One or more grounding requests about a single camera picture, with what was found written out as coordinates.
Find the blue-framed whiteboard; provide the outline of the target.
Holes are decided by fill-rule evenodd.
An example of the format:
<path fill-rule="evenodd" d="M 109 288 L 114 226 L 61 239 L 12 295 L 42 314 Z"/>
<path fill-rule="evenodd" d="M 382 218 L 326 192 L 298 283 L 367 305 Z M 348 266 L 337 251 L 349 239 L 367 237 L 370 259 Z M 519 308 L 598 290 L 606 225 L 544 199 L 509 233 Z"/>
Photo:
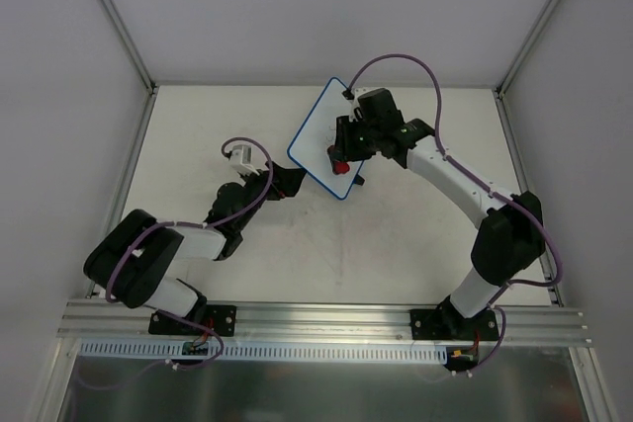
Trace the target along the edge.
<path fill-rule="evenodd" d="M 337 77 L 326 82 L 287 148 L 288 157 L 340 201 L 347 199 L 364 165 L 352 162 L 346 173 L 336 175 L 326 153 L 335 142 L 336 118 L 351 113 L 342 95 L 346 88 Z"/>

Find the red bone-shaped eraser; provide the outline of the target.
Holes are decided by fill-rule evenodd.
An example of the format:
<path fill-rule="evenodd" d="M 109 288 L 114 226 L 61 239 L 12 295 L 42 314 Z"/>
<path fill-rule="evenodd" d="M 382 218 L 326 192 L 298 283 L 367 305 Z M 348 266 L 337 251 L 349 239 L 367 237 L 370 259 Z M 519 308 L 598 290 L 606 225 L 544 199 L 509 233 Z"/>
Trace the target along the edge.
<path fill-rule="evenodd" d="M 336 176 L 345 175 L 350 171 L 350 165 L 347 162 L 332 160 L 331 170 L 332 173 Z"/>

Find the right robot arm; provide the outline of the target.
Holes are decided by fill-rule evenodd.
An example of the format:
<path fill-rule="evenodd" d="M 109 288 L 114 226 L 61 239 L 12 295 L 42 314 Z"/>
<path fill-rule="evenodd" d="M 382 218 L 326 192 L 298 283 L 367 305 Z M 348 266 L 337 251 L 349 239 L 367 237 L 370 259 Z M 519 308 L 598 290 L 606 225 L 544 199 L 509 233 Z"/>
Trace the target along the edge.
<path fill-rule="evenodd" d="M 385 88 L 355 97 L 352 114 L 338 117 L 335 127 L 327 151 L 332 164 L 381 154 L 428 181 L 476 228 L 471 270 L 422 324 L 432 337 L 467 337 L 509 281 L 544 253 L 539 199 L 530 192 L 507 197 L 460 165 L 434 128 L 420 119 L 405 120 Z"/>

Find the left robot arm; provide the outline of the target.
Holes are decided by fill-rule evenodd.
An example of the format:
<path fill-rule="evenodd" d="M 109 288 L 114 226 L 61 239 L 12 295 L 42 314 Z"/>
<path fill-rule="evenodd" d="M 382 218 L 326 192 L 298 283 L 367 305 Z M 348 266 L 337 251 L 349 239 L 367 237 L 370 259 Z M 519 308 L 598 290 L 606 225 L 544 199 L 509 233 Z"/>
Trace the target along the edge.
<path fill-rule="evenodd" d="M 89 254 L 84 275 L 106 291 L 106 299 L 134 309 L 154 310 L 153 334 L 200 334 L 216 328 L 217 314 L 193 286 L 167 275 L 176 260 L 229 258 L 243 242 L 243 230 L 267 201 L 293 198 L 306 171 L 274 163 L 269 170 L 240 174 L 228 182 L 201 223 L 158 221 L 136 209 Z"/>

